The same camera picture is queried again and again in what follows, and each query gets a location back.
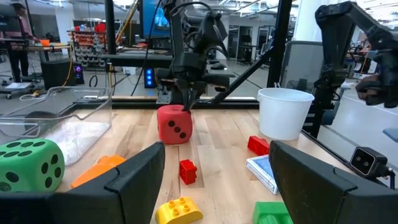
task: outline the clear plastic bin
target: clear plastic bin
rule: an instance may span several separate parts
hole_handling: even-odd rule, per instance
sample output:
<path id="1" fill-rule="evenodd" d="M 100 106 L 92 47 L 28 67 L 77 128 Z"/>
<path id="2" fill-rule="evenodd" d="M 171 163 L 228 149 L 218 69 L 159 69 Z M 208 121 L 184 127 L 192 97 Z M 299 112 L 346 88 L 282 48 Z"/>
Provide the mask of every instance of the clear plastic bin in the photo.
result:
<path id="1" fill-rule="evenodd" d="M 111 127 L 109 88 L 55 87 L 27 106 L 0 116 L 0 144 L 46 138 L 57 143 L 65 165 L 77 162 Z"/>

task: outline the orange block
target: orange block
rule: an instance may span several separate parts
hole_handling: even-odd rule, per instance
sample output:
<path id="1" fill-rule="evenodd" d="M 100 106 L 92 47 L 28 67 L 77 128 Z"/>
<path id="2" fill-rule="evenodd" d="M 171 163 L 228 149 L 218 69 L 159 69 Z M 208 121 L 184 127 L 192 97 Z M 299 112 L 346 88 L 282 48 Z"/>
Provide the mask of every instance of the orange block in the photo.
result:
<path id="1" fill-rule="evenodd" d="M 40 43 L 42 43 L 43 47 L 48 47 L 50 46 L 50 40 L 40 40 Z"/>
<path id="2" fill-rule="evenodd" d="M 112 169 L 113 167 L 116 167 L 119 164 L 122 164 L 124 161 L 126 161 L 125 158 L 114 155 L 114 156 L 103 156 L 101 157 L 97 164 L 93 165 L 92 168 L 90 168 L 88 171 L 84 172 L 82 175 L 80 175 L 76 180 L 72 182 L 70 185 L 71 188 L 78 187 L 81 184 L 84 184 L 85 182 L 94 179 L 95 177 L 105 173 L 106 171 Z"/>

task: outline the green lego brick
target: green lego brick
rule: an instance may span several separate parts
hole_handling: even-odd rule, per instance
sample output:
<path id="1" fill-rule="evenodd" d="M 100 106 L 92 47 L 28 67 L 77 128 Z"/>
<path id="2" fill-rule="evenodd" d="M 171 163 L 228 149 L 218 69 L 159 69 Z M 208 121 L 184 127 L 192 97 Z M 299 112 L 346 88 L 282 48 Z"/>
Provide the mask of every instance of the green lego brick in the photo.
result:
<path id="1" fill-rule="evenodd" d="M 0 146 L 0 192 L 51 192 L 60 185 L 65 162 L 47 139 L 23 139 Z"/>
<path id="2" fill-rule="evenodd" d="M 253 212 L 254 224 L 293 224 L 285 203 L 256 202 Z"/>

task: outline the white pillar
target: white pillar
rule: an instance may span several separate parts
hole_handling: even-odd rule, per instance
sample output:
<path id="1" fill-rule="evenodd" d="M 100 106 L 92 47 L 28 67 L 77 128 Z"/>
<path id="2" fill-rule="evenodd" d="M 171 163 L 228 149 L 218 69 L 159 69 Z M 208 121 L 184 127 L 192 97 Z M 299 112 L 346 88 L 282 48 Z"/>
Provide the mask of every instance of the white pillar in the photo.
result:
<path id="1" fill-rule="evenodd" d="M 261 23 L 261 16 L 259 16 L 258 19 L 253 19 L 253 28 L 251 32 L 251 45 L 252 46 L 257 46 L 258 41 L 259 41 L 259 26 Z M 256 47 L 251 48 L 251 60 L 256 61 Z"/>
<path id="2" fill-rule="evenodd" d="M 337 4 L 347 0 L 301 0 L 294 29 L 294 40 L 322 41 L 322 33 L 315 21 L 315 11 L 321 5 Z"/>
<path id="3" fill-rule="evenodd" d="M 71 41 L 67 31 L 73 27 L 75 13 L 73 12 L 72 4 L 63 2 L 62 6 L 55 8 L 55 17 L 57 19 L 61 43 L 66 44 L 68 41 Z M 62 49 L 62 54 L 68 54 L 68 50 Z"/>
<path id="4" fill-rule="evenodd" d="M 229 16 L 228 15 L 223 15 L 223 17 L 221 17 L 221 21 L 224 24 L 226 33 L 228 34 L 229 33 L 228 32 L 229 31 Z M 228 36 L 225 37 L 223 43 L 224 43 L 225 48 L 228 50 Z M 216 59 L 218 59 L 218 60 L 226 60 L 226 57 L 221 52 L 219 52 L 217 50 L 216 51 Z"/>

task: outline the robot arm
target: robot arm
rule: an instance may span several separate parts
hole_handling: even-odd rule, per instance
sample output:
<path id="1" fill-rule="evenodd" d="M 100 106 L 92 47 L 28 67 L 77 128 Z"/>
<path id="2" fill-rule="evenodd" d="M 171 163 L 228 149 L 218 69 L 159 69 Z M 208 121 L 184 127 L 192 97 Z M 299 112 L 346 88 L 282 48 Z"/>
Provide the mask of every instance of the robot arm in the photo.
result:
<path id="1" fill-rule="evenodd" d="M 179 3 L 179 0 L 161 0 L 165 18 L 170 23 L 173 60 L 170 68 L 163 71 L 171 89 L 171 103 L 184 105 L 189 110 L 206 91 L 207 84 L 221 86 L 223 90 L 229 88 L 228 77 L 215 77 L 206 74 L 206 60 L 208 50 L 221 46 L 225 55 L 226 48 L 222 41 L 227 31 L 220 21 L 221 14 L 213 11 L 205 16 L 188 16 L 181 13 L 189 4 L 203 4 L 202 2 Z M 184 49 L 186 37 L 191 37 L 190 51 Z"/>
<path id="2" fill-rule="evenodd" d="M 398 105 L 398 33 L 380 25 L 351 1 L 320 6 L 315 18 L 322 31 L 325 60 L 322 77 L 316 82 L 318 89 L 335 90 L 344 82 L 343 65 L 354 28 L 358 26 L 373 49 L 379 50 L 374 60 L 381 65 L 381 73 L 378 81 L 362 82 L 356 89 L 378 91 L 377 95 L 366 99 L 367 105 L 384 103 L 386 108 L 395 108 Z"/>

